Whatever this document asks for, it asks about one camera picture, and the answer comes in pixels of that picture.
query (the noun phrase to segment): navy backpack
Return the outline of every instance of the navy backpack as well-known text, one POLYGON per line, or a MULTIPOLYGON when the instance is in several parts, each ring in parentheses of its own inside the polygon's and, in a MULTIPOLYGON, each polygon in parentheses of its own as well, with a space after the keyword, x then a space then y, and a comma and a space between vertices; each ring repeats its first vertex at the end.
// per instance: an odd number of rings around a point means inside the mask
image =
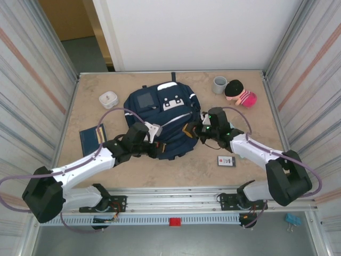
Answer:
MULTIPOLYGON (((192 89, 185 84, 173 81, 153 86, 143 86, 130 94, 124 107, 137 113, 144 121, 163 127, 161 134, 154 141, 165 143, 165 152, 159 159, 174 160, 193 150, 197 139, 191 139, 182 132, 186 123, 200 118, 200 104, 192 89)), ((125 112, 128 126, 139 120, 125 112)))

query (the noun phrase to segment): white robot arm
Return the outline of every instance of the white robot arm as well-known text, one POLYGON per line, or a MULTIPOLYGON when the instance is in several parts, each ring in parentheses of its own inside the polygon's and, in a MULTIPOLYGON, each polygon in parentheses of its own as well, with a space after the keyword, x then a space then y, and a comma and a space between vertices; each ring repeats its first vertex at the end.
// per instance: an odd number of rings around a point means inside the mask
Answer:
MULTIPOLYGON (((31 179, 22 198, 40 223, 50 221, 63 210, 94 207, 104 211, 110 203, 110 195, 100 184, 88 188, 73 187, 92 175, 128 161, 131 156, 147 154, 156 158, 165 150, 165 145, 153 141, 160 132, 158 125, 135 123, 121 140, 115 138, 105 142, 99 151, 82 159, 51 170, 41 167, 34 175, 60 174, 31 179)), ((284 153, 271 149, 248 138, 242 131, 231 128, 222 108, 210 109, 201 121, 187 124, 183 132, 192 138, 199 138, 202 143, 213 139, 220 147, 251 160, 266 171, 267 181, 250 181, 237 189, 232 203, 240 209, 249 209, 254 201, 264 199, 273 199, 286 206, 312 188, 303 167, 279 157, 286 155, 301 161, 296 152, 290 150, 284 153)))

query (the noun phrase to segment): gray floor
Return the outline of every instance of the gray floor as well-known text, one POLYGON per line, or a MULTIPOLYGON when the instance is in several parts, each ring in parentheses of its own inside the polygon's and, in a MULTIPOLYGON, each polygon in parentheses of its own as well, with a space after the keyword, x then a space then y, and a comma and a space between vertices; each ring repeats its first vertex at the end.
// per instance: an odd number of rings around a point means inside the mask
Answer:
POLYGON ((314 256, 304 213, 302 225, 287 232, 285 213, 265 213, 254 230, 237 225, 109 227, 104 233, 77 234, 64 227, 43 227, 33 255, 130 256, 314 256))
POLYGON ((62 41, 77 72, 108 72, 96 37, 62 41))

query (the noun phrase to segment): pink stuffed doll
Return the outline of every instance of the pink stuffed doll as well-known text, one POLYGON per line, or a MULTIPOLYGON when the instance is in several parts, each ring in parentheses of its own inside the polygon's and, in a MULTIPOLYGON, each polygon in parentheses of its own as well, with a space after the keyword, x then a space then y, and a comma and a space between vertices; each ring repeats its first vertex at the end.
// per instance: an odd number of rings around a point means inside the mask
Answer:
POLYGON ((239 80, 232 80, 227 84, 225 96, 227 100, 235 100, 236 106, 242 104, 246 108, 252 107, 257 101, 257 95, 245 90, 239 80))

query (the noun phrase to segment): doorway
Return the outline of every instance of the doorway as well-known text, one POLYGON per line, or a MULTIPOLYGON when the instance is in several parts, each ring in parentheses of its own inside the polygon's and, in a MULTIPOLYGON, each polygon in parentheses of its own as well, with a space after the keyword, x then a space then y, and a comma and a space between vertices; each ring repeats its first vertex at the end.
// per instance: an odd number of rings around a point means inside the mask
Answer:
POLYGON ((78 73, 114 71, 103 57, 88 15, 91 8, 95 13, 92 1, 38 1, 78 73))

